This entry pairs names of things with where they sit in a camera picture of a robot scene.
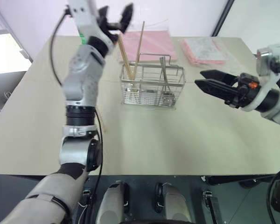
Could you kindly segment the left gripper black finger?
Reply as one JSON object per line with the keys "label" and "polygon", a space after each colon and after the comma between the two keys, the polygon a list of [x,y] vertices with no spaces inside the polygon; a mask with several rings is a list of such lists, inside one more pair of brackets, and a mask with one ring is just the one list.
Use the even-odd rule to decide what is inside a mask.
{"label": "left gripper black finger", "polygon": [[98,10],[99,19],[106,19],[107,18],[108,8],[109,8],[108,6],[104,6],[104,7],[101,7]]}
{"label": "left gripper black finger", "polygon": [[133,3],[125,6],[120,19],[120,31],[125,33],[133,16]]}

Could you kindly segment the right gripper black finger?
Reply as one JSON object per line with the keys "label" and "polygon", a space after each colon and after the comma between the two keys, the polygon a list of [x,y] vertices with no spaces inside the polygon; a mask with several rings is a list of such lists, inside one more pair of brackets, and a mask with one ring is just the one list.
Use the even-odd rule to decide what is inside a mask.
{"label": "right gripper black finger", "polygon": [[212,95],[224,101],[232,101],[237,95],[237,89],[214,79],[199,79],[194,83],[204,93]]}
{"label": "right gripper black finger", "polygon": [[237,82],[238,77],[219,70],[203,70],[200,74],[206,79],[214,79],[219,82]]}

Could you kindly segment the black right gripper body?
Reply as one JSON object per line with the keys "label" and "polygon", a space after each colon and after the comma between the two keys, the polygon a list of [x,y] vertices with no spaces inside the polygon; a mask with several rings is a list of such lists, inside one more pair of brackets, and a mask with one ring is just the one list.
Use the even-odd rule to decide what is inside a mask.
{"label": "black right gripper body", "polygon": [[224,83],[236,91],[224,103],[237,109],[249,105],[260,90],[259,79],[248,73],[241,73],[239,76],[227,74]]}

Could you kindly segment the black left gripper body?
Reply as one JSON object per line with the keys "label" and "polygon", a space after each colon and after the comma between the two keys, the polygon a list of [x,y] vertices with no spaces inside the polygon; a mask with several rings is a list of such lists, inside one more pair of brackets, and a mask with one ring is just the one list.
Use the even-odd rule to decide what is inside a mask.
{"label": "black left gripper body", "polygon": [[122,30],[122,21],[119,20],[118,22],[108,22],[105,16],[99,16],[97,18],[98,27],[99,29],[105,34],[112,43],[117,43],[119,35],[112,34],[111,31],[121,31]]}

